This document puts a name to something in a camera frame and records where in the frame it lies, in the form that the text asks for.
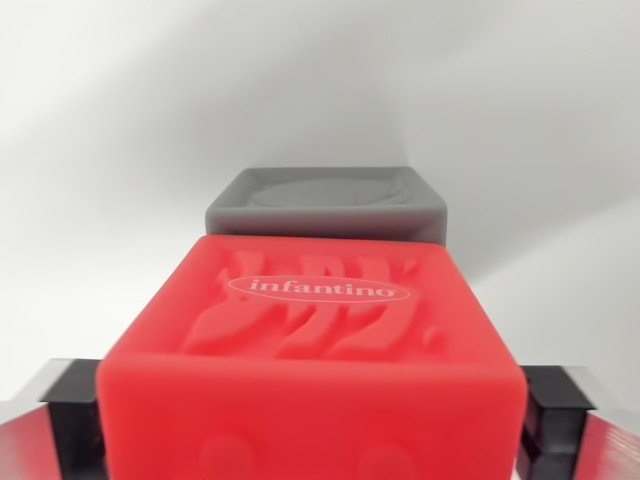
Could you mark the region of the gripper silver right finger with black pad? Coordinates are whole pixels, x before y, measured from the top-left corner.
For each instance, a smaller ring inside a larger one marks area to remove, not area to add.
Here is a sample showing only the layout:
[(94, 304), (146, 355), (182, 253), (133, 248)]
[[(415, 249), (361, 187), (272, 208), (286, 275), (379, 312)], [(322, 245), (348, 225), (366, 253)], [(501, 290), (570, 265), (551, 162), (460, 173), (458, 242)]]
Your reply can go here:
[(521, 479), (637, 479), (639, 412), (622, 408), (586, 368), (527, 365), (516, 460)]

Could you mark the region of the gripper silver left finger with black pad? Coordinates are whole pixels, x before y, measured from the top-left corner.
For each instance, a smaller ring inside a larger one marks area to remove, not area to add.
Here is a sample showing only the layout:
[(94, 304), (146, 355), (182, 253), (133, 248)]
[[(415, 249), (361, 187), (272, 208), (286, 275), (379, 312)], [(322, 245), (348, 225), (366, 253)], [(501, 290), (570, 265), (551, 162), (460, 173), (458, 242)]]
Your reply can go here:
[(106, 479), (97, 359), (51, 359), (1, 403), (3, 479)]

